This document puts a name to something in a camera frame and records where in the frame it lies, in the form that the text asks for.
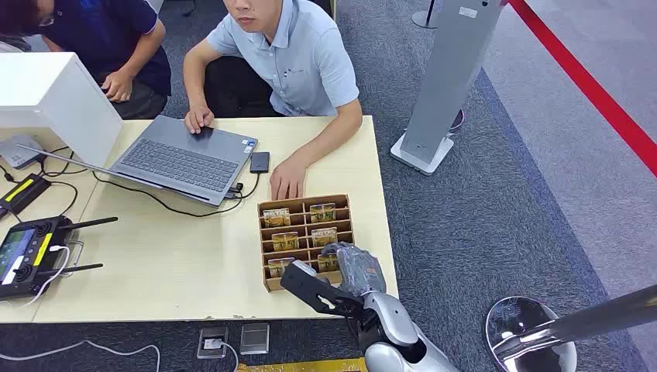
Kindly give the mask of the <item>person's hand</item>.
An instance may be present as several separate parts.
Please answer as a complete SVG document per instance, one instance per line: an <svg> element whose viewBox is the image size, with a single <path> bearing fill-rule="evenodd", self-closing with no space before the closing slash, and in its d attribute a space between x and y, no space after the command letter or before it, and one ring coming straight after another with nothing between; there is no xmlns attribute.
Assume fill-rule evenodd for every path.
<svg viewBox="0 0 657 372"><path fill-rule="evenodd" d="M110 102L127 102L132 95L133 79L134 77L123 69L112 72L101 84L101 90Z"/></svg>

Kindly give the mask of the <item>person's left hand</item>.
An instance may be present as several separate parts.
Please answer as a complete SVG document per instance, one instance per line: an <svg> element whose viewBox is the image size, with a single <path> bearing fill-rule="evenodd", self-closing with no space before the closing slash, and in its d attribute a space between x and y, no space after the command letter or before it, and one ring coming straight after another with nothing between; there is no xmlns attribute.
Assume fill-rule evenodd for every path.
<svg viewBox="0 0 657 372"><path fill-rule="evenodd" d="M276 166L270 177L271 199L276 201L303 197L306 168L296 155Z"/></svg>

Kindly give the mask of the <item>person's right hand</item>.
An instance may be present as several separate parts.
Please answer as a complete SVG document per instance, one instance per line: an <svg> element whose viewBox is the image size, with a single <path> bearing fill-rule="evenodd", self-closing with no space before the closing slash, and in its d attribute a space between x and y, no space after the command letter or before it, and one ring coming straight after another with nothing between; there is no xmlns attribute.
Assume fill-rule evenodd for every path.
<svg viewBox="0 0 657 372"><path fill-rule="evenodd" d="M184 118L184 124L191 134L200 134L201 130L212 124L215 116L206 106L191 106Z"/></svg>

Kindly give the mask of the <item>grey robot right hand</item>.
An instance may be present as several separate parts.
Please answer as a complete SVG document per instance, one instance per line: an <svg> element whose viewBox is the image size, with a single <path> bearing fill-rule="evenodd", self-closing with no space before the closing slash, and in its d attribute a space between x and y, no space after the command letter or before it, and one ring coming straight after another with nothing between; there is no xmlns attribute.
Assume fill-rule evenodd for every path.
<svg viewBox="0 0 657 372"><path fill-rule="evenodd" d="M322 253L335 253L341 272L339 289L354 297L370 292L387 292L384 273L378 259L367 250L352 243L337 242L325 245Z"/></svg>

